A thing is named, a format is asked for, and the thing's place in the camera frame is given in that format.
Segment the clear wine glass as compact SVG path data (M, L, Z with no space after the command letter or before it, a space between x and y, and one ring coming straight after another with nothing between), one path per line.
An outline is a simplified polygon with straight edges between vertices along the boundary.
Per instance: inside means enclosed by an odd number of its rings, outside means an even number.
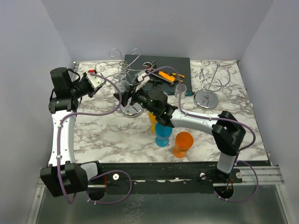
M126 80L126 76L127 74L125 72L118 72L113 75L115 85L117 86L117 88L114 89L115 93L118 93L117 90L119 90L121 93L129 90L129 83Z

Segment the yellow plastic wine glass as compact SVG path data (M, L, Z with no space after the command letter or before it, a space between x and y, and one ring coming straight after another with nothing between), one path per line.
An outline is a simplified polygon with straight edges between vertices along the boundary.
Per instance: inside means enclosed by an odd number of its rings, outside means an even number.
M151 132L152 132L154 135L156 135L156 132L155 132L155 126L156 126L156 123L157 123L157 121L156 121L156 116L153 115L153 113L149 112L149 113L148 113L148 117L149 117L149 121L150 121L150 123L151 123L150 130L151 130Z

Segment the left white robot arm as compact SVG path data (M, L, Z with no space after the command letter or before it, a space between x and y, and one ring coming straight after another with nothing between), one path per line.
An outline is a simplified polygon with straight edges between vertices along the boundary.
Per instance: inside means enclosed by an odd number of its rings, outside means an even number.
M77 163L74 154L74 127L77 110L83 96L93 95L105 84L97 76L80 76L65 67L50 71L53 90L49 111L53 122L53 142L50 160L41 169L40 177L54 197L86 191L88 182L99 184L103 172L99 162Z

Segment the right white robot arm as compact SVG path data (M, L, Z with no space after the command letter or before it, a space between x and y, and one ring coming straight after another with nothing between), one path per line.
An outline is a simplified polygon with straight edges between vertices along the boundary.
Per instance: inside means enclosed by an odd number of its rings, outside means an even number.
M122 94L115 93L114 97L122 106L126 106L128 102L139 104L143 109L152 113L156 117L155 120L162 126L184 127L213 136L217 148L221 152L215 178L221 183L231 179L231 171L246 134L245 129L232 113L222 111L220 114L206 116L201 113L181 111L177 106L168 103L168 96L158 87L149 92L143 89L137 91L136 88L133 88Z

